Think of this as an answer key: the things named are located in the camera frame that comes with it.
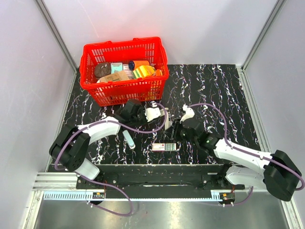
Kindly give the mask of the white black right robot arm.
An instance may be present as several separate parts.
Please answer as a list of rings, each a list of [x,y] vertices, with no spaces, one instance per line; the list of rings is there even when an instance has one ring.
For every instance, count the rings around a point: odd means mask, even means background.
[[[212,183],[227,189],[244,185],[267,190],[282,201],[290,201],[294,192],[305,187],[302,174],[283,151],[268,153],[229,143],[224,137],[208,133],[195,118],[175,120],[169,128],[171,140],[187,141],[206,155],[232,162],[225,164]]]

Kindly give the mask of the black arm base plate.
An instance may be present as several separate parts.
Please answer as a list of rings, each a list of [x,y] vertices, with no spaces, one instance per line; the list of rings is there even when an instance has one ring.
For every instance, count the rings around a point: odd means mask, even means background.
[[[96,181],[119,188],[127,187],[193,187],[204,190],[244,190],[225,178],[229,164],[224,165],[98,165]]]

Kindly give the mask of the light blue stapler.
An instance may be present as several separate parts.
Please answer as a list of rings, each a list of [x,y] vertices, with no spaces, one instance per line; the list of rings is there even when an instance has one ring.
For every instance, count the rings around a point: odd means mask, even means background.
[[[127,142],[127,145],[129,146],[129,148],[134,149],[135,143],[134,143],[131,135],[129,134],[129,132],[127,130],[124,130],[122,133],[123,133],[124,139]]]

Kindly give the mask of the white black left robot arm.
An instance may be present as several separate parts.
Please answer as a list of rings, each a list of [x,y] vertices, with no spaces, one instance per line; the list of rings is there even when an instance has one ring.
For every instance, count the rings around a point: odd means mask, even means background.
[[[87,184],[96,189],[102,186],[100,170],[86,158],[90,144],[117,135],[121,124],[126,126],[142,125],[147,122],[145,108],[140,101],[131,99],[113,115],[87,125],[65,125],[49,149],[53,159],[69,172],[87,177]]]

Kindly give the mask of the grey metal stapler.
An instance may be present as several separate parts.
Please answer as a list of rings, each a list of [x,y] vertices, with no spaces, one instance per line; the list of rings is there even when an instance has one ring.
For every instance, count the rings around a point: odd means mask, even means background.
[[[165,111],[166,111],[166,121],[165,121],[165,124],[164,124],[164,129],[168,130],[172,126],[171,114],[169,112],[169,108],[165,108]]]

